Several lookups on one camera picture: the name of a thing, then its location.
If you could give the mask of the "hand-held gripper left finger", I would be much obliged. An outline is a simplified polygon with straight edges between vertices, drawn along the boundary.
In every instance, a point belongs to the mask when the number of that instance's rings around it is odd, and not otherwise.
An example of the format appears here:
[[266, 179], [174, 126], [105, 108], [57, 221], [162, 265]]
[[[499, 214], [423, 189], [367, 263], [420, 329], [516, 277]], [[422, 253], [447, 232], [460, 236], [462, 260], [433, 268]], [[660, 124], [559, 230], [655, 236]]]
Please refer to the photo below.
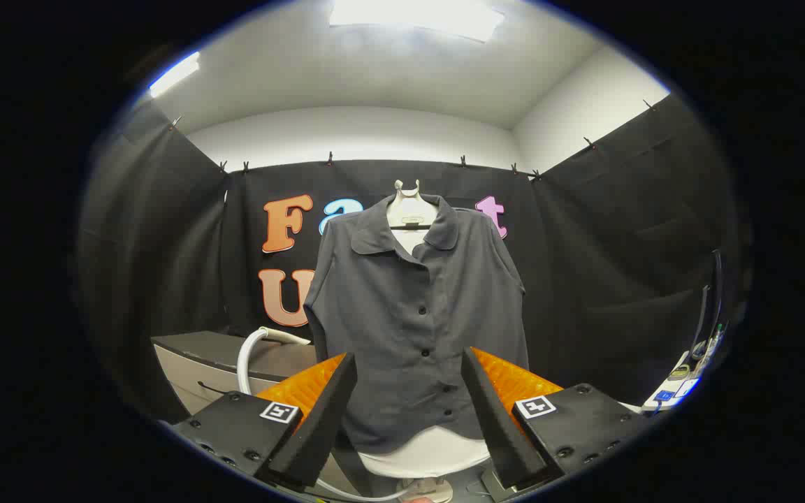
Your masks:
[[303, 490], [335, 446], [357, 380], [354, 354], [342, 353], [255, 395], [229, 392], [168, 431], [240, 476]]

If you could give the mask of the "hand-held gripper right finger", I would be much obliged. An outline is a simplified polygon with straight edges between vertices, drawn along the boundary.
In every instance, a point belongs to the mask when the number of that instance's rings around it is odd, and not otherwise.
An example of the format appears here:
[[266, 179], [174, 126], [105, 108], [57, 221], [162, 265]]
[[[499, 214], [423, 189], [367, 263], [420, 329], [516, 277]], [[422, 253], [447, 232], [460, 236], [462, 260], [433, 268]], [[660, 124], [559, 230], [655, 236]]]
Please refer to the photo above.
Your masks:
[[648, 417], [594, 385], [563, 388], [479, 348], [463, 350], [460, 373], [505, 490], [579, 476], [649, 427]]

